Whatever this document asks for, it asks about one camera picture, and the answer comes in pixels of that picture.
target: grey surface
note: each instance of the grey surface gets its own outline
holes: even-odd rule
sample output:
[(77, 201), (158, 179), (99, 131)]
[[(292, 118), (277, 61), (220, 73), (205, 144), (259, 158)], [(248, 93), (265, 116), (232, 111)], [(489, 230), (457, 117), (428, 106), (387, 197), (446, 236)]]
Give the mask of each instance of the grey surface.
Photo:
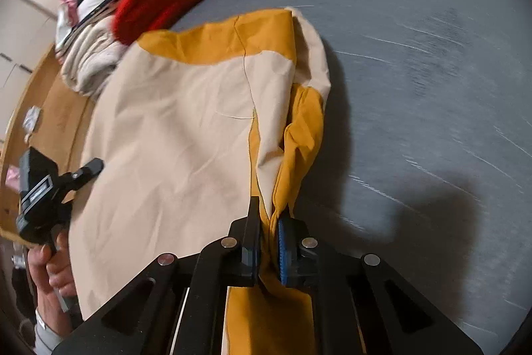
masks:
[(532, 0), (205, 0), (174, 29), (288, 5), (332, 81), (296, 212), (499, 353), (532, 304)]

